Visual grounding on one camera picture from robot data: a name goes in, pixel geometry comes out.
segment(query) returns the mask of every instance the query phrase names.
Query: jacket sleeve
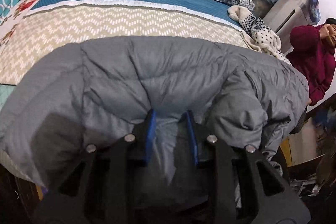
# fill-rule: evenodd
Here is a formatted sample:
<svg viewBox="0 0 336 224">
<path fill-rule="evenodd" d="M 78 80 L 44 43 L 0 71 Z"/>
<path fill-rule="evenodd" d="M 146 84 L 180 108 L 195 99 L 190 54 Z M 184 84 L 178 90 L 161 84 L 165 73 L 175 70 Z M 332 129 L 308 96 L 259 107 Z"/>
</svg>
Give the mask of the jacket sleeve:
<svg viewBox="0 0 336 224">
<path fill-rule="evenodd" d="M 307 25 L 293 28 L 290 34 L 290 43 L 293 48 L 297 51 L 305 51 L 315 47 L 321 40 L 319 32 L 321 27 L 321 25 L 318 27 Z"/>
<path fill-rule="evenodd" d="M 312 93 L 309 94 L 311 99 L 311 106 L 323 99 L 326 91 L 330 88 L 331 82 L 335 73 L 336 61 L 335 58 L 331 58 L 325 64 L 325 79 L 321 85 L 319 85 Z"/>
<path fill-rule="evenodd" d="M 243 70 L 230 75 L 213 101 L 207 126 L 229 145 L 259 148 L 267 114 L 255 95 L 250 77 Z"/>
</svg>

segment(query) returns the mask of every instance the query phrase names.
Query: person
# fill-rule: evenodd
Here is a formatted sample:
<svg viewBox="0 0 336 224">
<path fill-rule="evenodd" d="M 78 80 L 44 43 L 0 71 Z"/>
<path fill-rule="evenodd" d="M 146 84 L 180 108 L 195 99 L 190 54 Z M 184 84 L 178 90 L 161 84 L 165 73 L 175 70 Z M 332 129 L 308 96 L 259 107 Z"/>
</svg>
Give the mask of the person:
<svg viewBox="0 0 336 224">
<path fill-rule="evenodd" d="M 325 24 L 317 27 L 295 27 L 290 34 L 290 43 L 294 50 L 286 57 L 307 78 L 307 105 L 314 106 L 323 99 L 334 77 L 336 20 L 328 18 Z"/>
</svg>

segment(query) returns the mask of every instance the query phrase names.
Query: gray puffer jacket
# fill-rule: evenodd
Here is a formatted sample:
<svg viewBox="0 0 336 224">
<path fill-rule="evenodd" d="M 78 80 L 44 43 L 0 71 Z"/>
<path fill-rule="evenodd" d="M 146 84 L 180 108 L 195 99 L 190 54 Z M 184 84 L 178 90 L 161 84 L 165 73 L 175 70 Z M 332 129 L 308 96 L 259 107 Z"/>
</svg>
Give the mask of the gray puffer jacket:
<svg viewBox="0 0 336 224">
<path fill-rule="evenodd" d="M 270 159 L 307 101 L 305 77 L 259 52 L 194 38 L 102 38 L 67 44 L 34 65 L 0 113 L 0 149 L 48 186 L 88 144 L 111 145 L 153 108 L 156 138 L 139 202 L 183 203 L 204 194 L 179 128 L 184 112 Z"/>
</svg>

